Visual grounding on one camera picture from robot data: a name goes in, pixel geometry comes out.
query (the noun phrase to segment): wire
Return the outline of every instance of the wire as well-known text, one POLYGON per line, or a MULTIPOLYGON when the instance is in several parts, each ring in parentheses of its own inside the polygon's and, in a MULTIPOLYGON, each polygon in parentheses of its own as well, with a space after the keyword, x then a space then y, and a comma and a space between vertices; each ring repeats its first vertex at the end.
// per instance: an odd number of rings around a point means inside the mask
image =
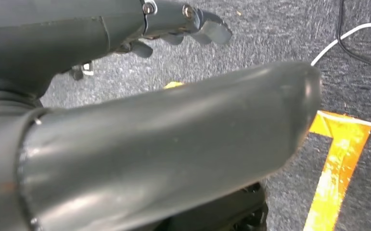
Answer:
POLYGON ((335 33, 335 37, 338 41, 338 45, 341 47, 341 49, 347 53, 349 56, 351 56, 352 58, 358 60, 358 61, 361 61, 363 63, 366 63, 366 64, 369 64, 371 65, 371 61, 351 52, 349 49, 347 49, 347 47, 345 47, 345 45, 343 44, 343 42, 341 41, 341 38, 340 38, 340 35, 341 35, 341 28, 343 26, 343 18, 344 18, 344 0, 341 0, 340 1, 340 8, 339 8, 339 13, 338 13, 338 25, 337 25, 337 31, 335 33))
POLYGON ((337 121, 337 122, 341 122, 341 123, 361 124, 361 125, 366 125, 366 126, 371 127, 371 122, 361 120, 361 119, 342 118, 342 117, 338 117, 338 116, 335 116, 335 115, 333 116, 333 115, 327 114, 327 113, 322 112, 322 111, 317 111, 317 114, 319 114, 321 117, 324 117, 324 118, 327 118, 327 119, 330 119, 330 120, 334 120, 334 121, 337 121))
MULTIPOLYGON (((357 32, 357 31, 359 31, 361 29, 364 29, 364 28, 369 28, 369 27, 371 27, 371 23, 365 23, 365 24, 359 25, 359 26, 351 29, 347 33, 343 34, 341 36, 341 39, 345 39, 348 36, 354 34, 355 32, 357 32)), ((326 48, 324 48, 320 52, 320 54, 318 54, 317 57, 311 62, 311 65, 314 66, 325 55, 325 53, 327 53, 337 43, 338 43, 338 40, 334 40, 326 48)), ((333 115, 327 114, 327 113, 322 112, 322 111, 318 111, 317 114, 319 114, 321 117, 324 117, 324 118, 327 118, 327 119, 330 119, 330 120, 334 120, 334 121, 337 121, 337 122, 341 122, 341 123, 362 124, 362 125, 366 125, 366 126, 370 126, 371 127, 371 122, 365 121, 365 120, 361 120, 361 119, 342 118, 342 117, 338 117, 338 116, 333 116, 333 115)))
MULTIPOLYGON (((354 34, 355 32, 361 30, 361 29, 365 29, 365 28, 369 28, 371 27, 371 23, 365 23, 365 24, 362 24, 362 25, 359 25, 353 29, 351 29, 350 31, 348 31, 347 33, 343 34, 341 36, 341 39, 345 39, 347 38, 348 36, 354 34)), ((317 57, 311 62, 311 65, 314 66, 324 55, 325 53, 327 53, 333 46, 335 46, 336 44, 338 43, 338 40, 334 40, 333 42, 331 42, 326 48, 324 48, 320 54, 317 55, 317 57)))

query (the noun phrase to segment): robotic hand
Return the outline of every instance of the robotic hand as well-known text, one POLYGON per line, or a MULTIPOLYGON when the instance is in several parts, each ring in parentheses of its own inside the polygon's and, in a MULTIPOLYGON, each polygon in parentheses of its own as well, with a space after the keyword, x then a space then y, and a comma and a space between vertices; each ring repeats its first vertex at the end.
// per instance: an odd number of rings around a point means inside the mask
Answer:
POLYGON ((257 182, 320 105, 307 63, 247 68, 68 110, 35 108, 57 73, 142 39, 226 43, 215 14, 152 0, 0 0, 0 231, 255 230, 257 182))
MULTIPOLYGON (((228 25, 217 15, 188 4, 146 0, 142 9, 145 15, 145 29, 141 39, 163 39, 168 44, 179 45, 184 36, 190 35, 200 44, 206 45, 212 41, 218 44, 227 43, 232 36, 228 25)), ((139 39, 134 39, 122 43, 115 52, 121 54, 133 52, 139 57, 148 58, 153 50, 139 39)), ((70 74, 75 80, 82 79, 84 74, 93 75, 92 62, 73 67, 70 74)))
POLYGON ((153 50, 140 39, 179 44, 186 35, 207 44, 226 43, 232 33, 217 15, 178 2, 0 1, 0 89, 39 98, 73 66, 113 52, 149 57, 153 50))

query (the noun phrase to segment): metal screw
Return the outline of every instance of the metal screw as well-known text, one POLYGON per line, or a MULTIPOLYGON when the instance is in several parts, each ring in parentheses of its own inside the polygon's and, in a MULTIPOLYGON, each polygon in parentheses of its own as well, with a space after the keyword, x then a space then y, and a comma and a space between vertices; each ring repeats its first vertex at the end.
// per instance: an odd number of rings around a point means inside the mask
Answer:
POLYGON ((152 14, 154 13, 155 9, 154 9, 154 6, 152 3, 150 2, 147 2, 143 5, 143 12, 145 14, 152 14))
POLYGON ((187 19, 192 19, 194 18, 194 10, 190 5, 184 5, 182 8, 182 14, 187 18, 187 19))

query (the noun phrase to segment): orange tape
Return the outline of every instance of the orange tape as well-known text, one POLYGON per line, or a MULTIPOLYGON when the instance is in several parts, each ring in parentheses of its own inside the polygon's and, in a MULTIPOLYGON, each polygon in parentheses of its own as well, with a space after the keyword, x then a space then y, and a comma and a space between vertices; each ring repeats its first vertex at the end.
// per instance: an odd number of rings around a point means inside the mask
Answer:
MULTIPOLYGON (((345 115, 329 113, 350 118, 345 115)), ((333 138, 304 231, 333 231, 348 184, 370 136, 371 127, 341 123, 317 115, 310 132, 333 138)))

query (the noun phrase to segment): black cable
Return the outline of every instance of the black cable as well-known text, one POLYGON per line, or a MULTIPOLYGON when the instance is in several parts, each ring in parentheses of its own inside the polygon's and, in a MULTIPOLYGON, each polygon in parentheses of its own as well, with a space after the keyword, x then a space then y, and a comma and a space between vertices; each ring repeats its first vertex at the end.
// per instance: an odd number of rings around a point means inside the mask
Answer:
POLYGON ((335 33, 335 37, 338 41, 338 45, 341 47, 341 49, 347 53, 352 58, 361 61, 363 63, 371 65, 371 61, 362 58, 361 56, 354 54, 353 52, 349 51, 347 47, 343 44, 343 41, 341 41, 341 27, 343 26, 343 18, 344 18, 344 0, 340 0, 340 8, 338 13, 338 25, 337 25, 337 31, 335 33))

